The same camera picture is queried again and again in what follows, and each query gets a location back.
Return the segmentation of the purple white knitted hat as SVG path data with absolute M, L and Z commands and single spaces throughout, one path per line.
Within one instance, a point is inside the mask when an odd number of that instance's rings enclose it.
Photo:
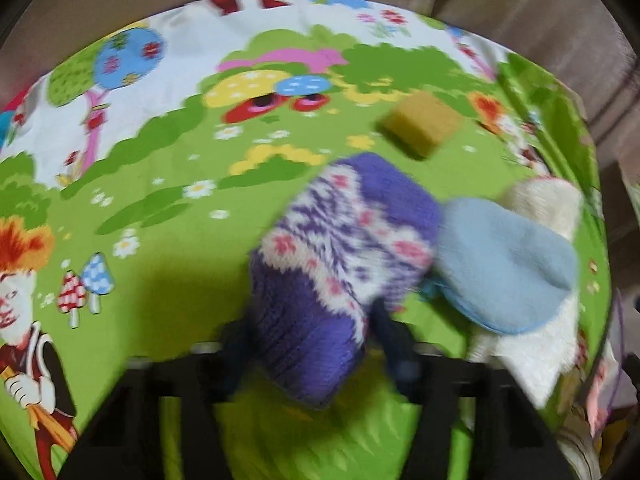
M 375 300 L 400 307 L 430 268 L 440 220 L 438 201 L 377 154 L 325 166 L 250 255 L 267 375 L 328 404 L 362 359 Z

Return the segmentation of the yellow sponge block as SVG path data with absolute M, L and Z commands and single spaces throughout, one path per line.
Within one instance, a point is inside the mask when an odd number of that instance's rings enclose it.
M 427 91 L 398 102 L 383 118 L 382 127 L 416 157 L 427 158 L 462 126 L 464 117 Z

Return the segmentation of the light blue fleece pouch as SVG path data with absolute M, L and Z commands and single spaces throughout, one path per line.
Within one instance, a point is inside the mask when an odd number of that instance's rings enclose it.
M 506 302 L 534 277 L 534 222 L 491 200 L 460 197 L 442 206 L 436 252 L 420 286 L 485 330 L 513 335 L 524 324 Z

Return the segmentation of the white plush toy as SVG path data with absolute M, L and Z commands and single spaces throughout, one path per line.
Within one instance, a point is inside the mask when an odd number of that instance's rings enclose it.
M 534 279 L 512 292 L 506 304 L 524 324 L 515 334 L 477 328 L 472 362 L 498 361 L 513 374 L 535 408 L 547 403 L 577 350 L 578 258 L 574 237 L 582 193 L 559 178 L 536 177 L 514 184 L 500 205 L 534 222 Z

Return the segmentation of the green cartoon play mat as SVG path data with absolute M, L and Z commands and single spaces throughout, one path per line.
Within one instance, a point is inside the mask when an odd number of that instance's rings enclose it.
M 382 127 L 427 91 L 464 117 L 427 158 Z M 565 89 L 494 42 L 366 0 L 201 0 L 77 52 L 1 117 L 1 247 L 85 427 L 133 354 L 171 358 L 239 311 L 247 256 L 329 162 L 374 153 L 435 196 L 564 177 L 584 196 L 577 337 L 604 341 L 596 154 Z

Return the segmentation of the beige satin sofa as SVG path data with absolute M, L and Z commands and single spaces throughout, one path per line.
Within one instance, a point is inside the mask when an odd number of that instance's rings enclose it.
M 1 0 L 8 100 L 90 41 L 193 0 Z M 639 0 L 374 0 L 476 32 L 578 93 L 602 165 L 639 165 Z

